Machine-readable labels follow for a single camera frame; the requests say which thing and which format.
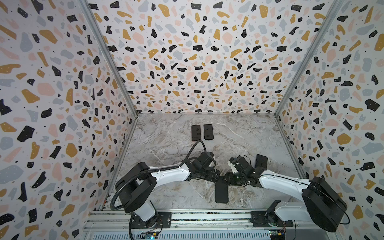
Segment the blue edged phone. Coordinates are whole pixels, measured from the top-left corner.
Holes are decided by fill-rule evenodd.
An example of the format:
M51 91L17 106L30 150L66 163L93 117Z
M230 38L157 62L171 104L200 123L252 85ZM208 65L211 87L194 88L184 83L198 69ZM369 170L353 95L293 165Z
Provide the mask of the blue edged phone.
M268 157L266 157L264 155L257 154L255 165L256 165L256 168L267 169L268 168Z

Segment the black phone case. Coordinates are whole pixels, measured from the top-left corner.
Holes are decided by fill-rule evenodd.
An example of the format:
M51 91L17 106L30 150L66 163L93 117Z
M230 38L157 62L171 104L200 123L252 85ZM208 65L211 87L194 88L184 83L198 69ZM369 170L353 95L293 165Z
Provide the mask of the black phone case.
M215 183L215 202L227 204L229 202L228 184L224 177L220 177Z

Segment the purple edged phone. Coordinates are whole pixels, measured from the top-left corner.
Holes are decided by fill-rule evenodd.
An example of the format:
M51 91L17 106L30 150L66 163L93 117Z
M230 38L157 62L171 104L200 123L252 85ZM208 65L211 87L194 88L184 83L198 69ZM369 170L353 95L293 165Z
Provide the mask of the purple edged phone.
M204 125L204 139L205 140L213 140L214 139L214 131L213 131L213 125L212 124Z

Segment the silver edged phone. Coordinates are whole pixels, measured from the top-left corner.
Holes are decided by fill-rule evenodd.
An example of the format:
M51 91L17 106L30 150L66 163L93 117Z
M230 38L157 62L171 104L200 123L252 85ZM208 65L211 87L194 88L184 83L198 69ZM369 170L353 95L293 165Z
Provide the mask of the silver edged phone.
M192 141L200 141L202 139L201 126L192 125L191 126L191 138Z

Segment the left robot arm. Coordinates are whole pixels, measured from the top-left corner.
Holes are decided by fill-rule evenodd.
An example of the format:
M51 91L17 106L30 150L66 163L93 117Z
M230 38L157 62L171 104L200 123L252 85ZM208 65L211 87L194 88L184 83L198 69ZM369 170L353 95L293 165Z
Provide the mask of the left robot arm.
M110 209L133 213L143 222L154 221L158 212L149 197L155 188L190 180L215 183L220 177L220 171L215 167L216 160L212 152L202 152L198 157L180 164L160 168L149 167L140 162L116 183L116 193L110 200Z

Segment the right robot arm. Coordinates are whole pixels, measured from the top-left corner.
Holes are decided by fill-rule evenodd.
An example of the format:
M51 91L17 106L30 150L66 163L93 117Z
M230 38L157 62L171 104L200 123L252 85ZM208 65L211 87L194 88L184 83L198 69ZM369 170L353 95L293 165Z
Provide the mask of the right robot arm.
M288 177L267 169L268 158L257 155L252 166L244 155L231 158L231 171L224 176L228 186L252 186L274 190L296 199L295 202L275 200L267 210L267 219L276 221L312 222L319 228L334 233L347 216L347 204L320 177L311 180Z

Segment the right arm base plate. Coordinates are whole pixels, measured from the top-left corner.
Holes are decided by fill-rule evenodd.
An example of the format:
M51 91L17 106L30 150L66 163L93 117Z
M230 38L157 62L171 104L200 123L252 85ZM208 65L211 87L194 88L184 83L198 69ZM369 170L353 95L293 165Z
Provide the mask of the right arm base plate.
M283 227L293 227L293 221L282 221L276 214L268 213L267 211L252 211L251 220L254 228L283 228Z

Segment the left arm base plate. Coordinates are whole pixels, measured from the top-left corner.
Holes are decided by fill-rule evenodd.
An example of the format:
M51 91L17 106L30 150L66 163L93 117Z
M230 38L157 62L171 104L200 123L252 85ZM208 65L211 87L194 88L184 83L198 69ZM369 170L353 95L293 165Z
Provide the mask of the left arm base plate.
M132 229L169 229L172 222L172 213L171 212L156 212L153 217L147 221L143 221L139 215L132 214Z

